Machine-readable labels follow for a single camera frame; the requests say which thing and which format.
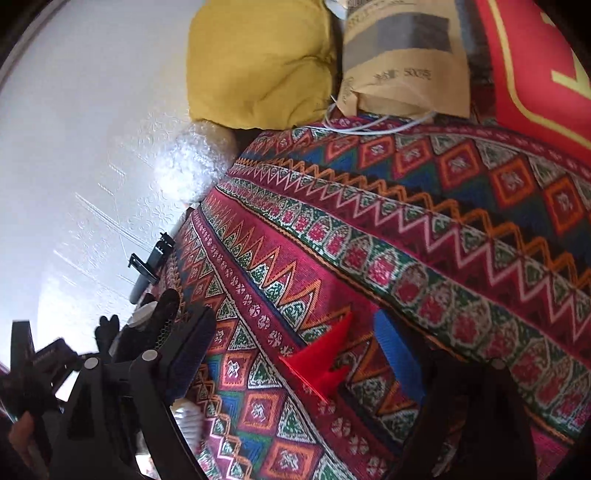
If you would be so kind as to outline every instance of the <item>patterned blanket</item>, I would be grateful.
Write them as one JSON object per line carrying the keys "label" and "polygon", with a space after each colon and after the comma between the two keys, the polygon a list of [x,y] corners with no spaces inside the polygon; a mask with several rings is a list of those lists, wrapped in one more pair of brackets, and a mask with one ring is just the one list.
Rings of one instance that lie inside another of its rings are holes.
{"label": "patterned blanket", "polygon": [[[545,478],[591,414],[587,173],[496,127],[263,132],[193,212],[158,286],[217,313],[190,391],[209,478],[379,479],[417,415],[372,336],[391,306],[441,348],[505,360]],[[325,403],[279,358],[348,312],[336,363],[352,369]]]}

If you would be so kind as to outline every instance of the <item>yellow cushion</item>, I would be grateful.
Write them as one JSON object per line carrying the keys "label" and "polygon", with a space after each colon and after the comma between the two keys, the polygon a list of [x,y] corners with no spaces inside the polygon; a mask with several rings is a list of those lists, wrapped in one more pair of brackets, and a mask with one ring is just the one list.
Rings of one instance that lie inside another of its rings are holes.
{"label": "yellow cushion", "polygon": [[323,0],[209,0],[191,22],[191,118],[288,129],[326,110],[335,71]]}

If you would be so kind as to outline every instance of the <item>kraft paper package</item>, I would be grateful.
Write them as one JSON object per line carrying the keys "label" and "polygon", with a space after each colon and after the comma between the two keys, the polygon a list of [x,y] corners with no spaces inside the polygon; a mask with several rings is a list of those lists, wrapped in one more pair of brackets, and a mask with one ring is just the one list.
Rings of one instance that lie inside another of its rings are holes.
{"label": "kraft paper package", "polygon": [[470,72],[454,0],[349,0],[337,106],[418,118],[470,116]]}

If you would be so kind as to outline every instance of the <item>blue plastic piece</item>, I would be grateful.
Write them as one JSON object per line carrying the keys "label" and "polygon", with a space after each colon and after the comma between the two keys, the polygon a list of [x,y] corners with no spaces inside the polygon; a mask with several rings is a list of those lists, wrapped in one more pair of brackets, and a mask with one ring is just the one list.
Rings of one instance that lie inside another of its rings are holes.
{"label": "blue plastic piece", "polygon": [[425,397],[421,367],[402,341],[394,322],[383,310],[374,315],[374,335],[394,370],[403,393],[421,404]]}

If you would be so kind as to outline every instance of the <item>white wall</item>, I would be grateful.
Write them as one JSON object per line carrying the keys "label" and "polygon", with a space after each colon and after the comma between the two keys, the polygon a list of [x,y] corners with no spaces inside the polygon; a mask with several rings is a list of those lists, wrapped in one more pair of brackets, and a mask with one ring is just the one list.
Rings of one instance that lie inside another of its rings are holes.
{"label": "white wall", "polygon": [[70,0],[0,90],[0,361],[13,319],[38,348],[96,349],[100,314],[129,314],[131,252],[184,210],[152,165],[188,122],[185,54],[202,0]]}

